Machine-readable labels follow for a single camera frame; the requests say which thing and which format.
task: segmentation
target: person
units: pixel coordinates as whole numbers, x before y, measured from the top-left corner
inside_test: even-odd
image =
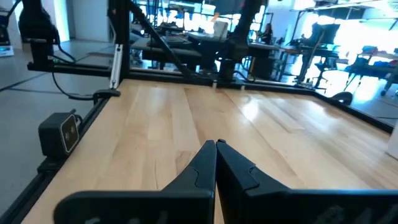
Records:
[[[265,42],[266,44],[271,44],[273,31],[271,23],[266,25],[266,31],[261,35],[261,41]]]

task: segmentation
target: light wood surface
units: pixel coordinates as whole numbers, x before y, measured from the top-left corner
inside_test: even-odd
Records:
[[[311,96],[137,80],[119,89],[24,223],[52,223],[56,204],[81,190],[160,190],[207,139],[290,188],[398,187],[389,135]]]

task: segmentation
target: concrete floor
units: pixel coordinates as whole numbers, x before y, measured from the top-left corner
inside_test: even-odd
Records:
[[[63,48],[80,63],[110,65],[107,57],[88,56],[89,52],[112,52],[111,44],[73,41]],[[92,102],[73,101],[59,93],[51,74],[31,72],[26,69],[30,54],[16,50],[15,56],[0,58],[0,214],[16,199],[36,175],[37,166],[43,161],[37,128],[54,112],[70,111],[72,108],[83,117],[92,107]],[[346,72],[326,72],[330,81],[327,95],[344,88]],[[108,88],[107,78],[69,74],[56,74],[62,88],[69,93],[92,94]],[[397,85],[393,85],[385,97],[379,95],[384,80],[364,78],[358,86],[355,80],[348,88],[355,95],[352,106],[375,117],[398,117]],[[396,119],[381,119],[395,125]]]

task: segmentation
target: metal bracket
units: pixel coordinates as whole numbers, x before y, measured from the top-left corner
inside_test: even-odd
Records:
[[[110,89],[115,90],[119,86],[122,56],[123,56],[123,44],[116,44],[116,48],[114,50],[113,64],[112,64],[111,82],[109,84]]]

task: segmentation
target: black metal frame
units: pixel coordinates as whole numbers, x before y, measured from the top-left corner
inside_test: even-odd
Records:
[[[380,130],[387,133],[392,133],[394,127],[389,124],[364,114],[350,106],[346,106],[339,101],[327,98],[314,90],[309,90],[301,86],[293,86],[285,83],[274,82],[224,82],[223,80],[213,80],[210,77],[186,77],[177,72],[166,72],[160,70],[144,70],[144,69],[130,69],[129,68],[129,7],[127,1],[118,1],[116,11],[118,11],[116,27],[117,39],[116,42],[123,44],[123,59],[121,66],[120,82],[123,79],[135,80],[149,80],[157,82],[171,82],[171,83],[184,83],[192,85],[213,86],[218,88],[232,88],[232,89],[246,89],[246,90],[259,90],[259,91],[273,91],[281,93],[291,93],[298,95],[314,96],[336,108],[361,119],[370,125],[373,125]],[[29,70],[43,71],[43,72],[57,72],[57,73],[72,73],[77,75],[89,75],[98,77],[110,77],[111,71],[108,67],[94,66],[94,65],[73,65],[65,63],[53,63],[51,65],[35,65],[28,64]],[[88,115],[84,118],[79,125],[80,136],[84,136],[88,128],[94,122],[101,110],[107,104],[109,98],[101,99]],[[3,223],[20,223],[24,217],[29,213],[30,209],[34,206],[35,202],[39,199],[45,188],[55,177],[56,173],[61,169],[65,161],[50,161],[46,159],[37,169],[38,174],[20,196],[14,201],[9,209],[0,217],[0,224]]]

